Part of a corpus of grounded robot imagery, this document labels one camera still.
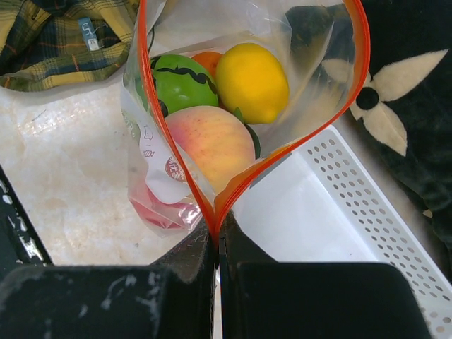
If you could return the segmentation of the yellow lemon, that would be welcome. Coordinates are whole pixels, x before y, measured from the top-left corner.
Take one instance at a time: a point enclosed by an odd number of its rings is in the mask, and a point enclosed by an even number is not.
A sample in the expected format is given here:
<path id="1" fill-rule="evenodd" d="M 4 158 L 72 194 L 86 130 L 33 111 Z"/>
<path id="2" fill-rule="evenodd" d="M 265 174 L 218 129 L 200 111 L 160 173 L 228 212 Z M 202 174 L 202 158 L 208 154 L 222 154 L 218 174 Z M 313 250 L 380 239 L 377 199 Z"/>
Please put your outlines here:
<path id="1" fill-rule="evenodd" d="M 241 43 L 218 62 L 215 81 L 224 106 L 247 124 L 272 124 L 286 108 L 290 88 L 279 60 L 259 44 Z"/>

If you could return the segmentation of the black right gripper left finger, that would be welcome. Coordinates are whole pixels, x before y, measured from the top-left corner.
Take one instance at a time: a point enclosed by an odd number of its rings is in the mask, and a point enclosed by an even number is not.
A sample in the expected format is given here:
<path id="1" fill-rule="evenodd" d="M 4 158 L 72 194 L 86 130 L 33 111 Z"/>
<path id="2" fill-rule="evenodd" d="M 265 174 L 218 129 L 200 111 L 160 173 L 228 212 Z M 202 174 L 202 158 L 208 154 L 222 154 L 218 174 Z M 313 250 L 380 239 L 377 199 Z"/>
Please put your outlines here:
<path id="1" fill-rule="evenodd" d="M 1 283 L 1 337 L 211 338 L 215 260 L 200 222 L 146 266 L 22 266 Z"/>

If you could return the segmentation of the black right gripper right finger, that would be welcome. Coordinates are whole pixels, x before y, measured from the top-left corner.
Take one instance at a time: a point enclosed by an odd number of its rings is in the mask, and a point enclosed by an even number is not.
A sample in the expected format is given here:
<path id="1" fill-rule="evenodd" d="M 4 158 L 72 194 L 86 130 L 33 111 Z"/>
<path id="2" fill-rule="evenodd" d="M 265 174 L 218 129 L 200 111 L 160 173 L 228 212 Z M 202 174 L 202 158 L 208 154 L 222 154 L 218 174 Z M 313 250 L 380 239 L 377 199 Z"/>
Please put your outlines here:
<path id="1" fill-rule="evenodd" d="M 233 214 L 219 237 L 224 338 L 429 338 L 402 273 L 382 262 L 278 262 Z"/>

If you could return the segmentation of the clear zip bag orange zipper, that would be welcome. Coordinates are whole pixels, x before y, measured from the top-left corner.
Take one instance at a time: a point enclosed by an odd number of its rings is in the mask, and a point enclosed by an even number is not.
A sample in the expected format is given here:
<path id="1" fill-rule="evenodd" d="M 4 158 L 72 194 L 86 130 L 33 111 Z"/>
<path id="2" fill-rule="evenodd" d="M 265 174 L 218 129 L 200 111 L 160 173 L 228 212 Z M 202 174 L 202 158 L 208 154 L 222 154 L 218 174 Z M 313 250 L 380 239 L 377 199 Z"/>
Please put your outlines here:
<path id="1" fill-rule="evenodd" d="M 142 1 L 121 87 L 139 218 L 217 235 L 258 175 L 349 108 L 369 59 L 361 1 Z"/>

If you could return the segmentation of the white perforated plastic basket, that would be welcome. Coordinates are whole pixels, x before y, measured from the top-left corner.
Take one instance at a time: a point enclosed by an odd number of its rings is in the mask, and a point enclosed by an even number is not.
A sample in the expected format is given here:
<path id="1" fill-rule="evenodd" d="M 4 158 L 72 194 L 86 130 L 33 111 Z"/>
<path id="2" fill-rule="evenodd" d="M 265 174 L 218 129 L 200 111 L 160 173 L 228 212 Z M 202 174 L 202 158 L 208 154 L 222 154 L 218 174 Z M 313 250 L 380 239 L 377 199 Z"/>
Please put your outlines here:
<path id="1" fill-rule="evenodd" d="M 233 206 L 277 261 L 382 261 L 408 280 L 434 338 L 451 337 L 446 256 L 427 218 L 387 198 L 328 127 L 260 175 Z"/>

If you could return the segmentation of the dark green avocado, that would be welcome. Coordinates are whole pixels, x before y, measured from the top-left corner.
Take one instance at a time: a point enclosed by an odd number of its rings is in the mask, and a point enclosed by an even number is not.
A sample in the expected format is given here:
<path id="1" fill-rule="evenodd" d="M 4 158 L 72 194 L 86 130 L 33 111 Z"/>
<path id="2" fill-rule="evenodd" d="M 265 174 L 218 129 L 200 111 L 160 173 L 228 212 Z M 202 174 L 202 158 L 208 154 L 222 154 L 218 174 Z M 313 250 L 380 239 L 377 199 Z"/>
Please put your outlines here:
<path id="1" fill-rule="evenodd" d="M 243 123 L 243 125 L 245 126 L 245 128 L 247 129 L 247 131 L 250 133 L 251 139 L 254 143 L 254 152 L 255 152 L 255 158 L 259 159 L 261 157 L 261 143 L 260 140 L 258 138 L 258 135 L 256 134 L 256 132 L 250 127 L 250 125 L 248 125 L 245 121 L 244 121 L 244 117 L 242 116 L 242 113 L 240 111 L 240 109 L 237 107 L 234 111 L 233 111 L 233 115 L 238 118 L 238 120 L 240 120 L 240 122 Z"/>

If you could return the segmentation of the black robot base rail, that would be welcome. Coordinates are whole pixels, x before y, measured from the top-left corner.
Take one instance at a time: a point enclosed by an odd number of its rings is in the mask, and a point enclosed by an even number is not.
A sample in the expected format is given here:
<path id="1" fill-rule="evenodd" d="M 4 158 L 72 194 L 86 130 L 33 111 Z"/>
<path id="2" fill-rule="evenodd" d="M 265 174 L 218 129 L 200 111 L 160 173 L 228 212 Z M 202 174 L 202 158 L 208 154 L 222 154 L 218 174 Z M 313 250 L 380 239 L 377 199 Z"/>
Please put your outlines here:
<path id="1" fill-rule="evenodd" d="M 17 197 L 1 171 L 1 279 L 21 265 L 47 266 L 52 260 Z"/>

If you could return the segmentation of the red apple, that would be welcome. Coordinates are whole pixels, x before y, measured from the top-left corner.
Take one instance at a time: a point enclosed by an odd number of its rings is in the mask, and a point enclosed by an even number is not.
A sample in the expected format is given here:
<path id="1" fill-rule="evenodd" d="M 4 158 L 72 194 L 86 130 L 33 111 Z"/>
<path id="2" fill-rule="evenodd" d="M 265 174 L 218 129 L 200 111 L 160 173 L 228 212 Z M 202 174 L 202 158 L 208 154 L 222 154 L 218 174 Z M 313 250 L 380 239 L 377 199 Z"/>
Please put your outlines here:
<path id="1" fill-rule="evenodd" d="M 165 204 L 145 184 L 130 188 L 129 200 L 143 222 L 164 230 L 192 230 L 202 218 L 199 206 L 190 198 L 187 202 Z"/>

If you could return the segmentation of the green striped toy melon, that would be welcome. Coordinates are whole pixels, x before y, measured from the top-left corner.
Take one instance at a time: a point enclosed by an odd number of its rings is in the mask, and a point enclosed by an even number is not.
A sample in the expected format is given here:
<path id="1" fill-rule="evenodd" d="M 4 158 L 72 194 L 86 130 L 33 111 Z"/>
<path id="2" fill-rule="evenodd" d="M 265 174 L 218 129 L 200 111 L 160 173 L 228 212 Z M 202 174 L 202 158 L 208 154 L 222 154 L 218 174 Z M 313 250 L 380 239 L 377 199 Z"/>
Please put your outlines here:
<path id="1" fill-rule="evenodd" d="M 197 61 L 179 54 L 164 54 L 150 59 L 158 102 L 166 117 L 195 106 L 219 105 L 215 81 Z"/>

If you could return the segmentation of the orange tangerine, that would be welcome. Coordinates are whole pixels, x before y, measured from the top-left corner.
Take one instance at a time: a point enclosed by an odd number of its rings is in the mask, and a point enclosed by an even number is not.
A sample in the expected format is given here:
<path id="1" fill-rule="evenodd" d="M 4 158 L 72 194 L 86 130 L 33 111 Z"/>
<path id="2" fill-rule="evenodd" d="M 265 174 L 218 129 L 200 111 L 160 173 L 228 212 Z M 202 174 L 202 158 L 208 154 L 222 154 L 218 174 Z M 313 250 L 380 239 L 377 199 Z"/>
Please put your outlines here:
<path id="1" fill-rule="evenodd" d="M 193 55 L 191 59 L 199 64 L 202 70 L 215 80 L 217 66 L 222 56 L 223 53 L 220 52 L 205 51 Z"/>

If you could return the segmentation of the orange peach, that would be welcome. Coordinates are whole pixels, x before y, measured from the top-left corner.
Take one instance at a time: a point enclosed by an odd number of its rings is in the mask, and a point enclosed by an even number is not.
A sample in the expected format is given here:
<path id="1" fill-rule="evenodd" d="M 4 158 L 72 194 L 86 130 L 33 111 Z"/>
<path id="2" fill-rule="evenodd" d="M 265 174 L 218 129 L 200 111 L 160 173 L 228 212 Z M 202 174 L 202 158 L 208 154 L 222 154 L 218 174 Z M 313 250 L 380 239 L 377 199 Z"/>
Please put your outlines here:
<path id="1" fill-rule="evenodd" d="M 174 141 L 217 194 L 255 162 L 250 133 L 224 109 L 205 105 L 185 108 L 168 115 L 165 122 Z"/>

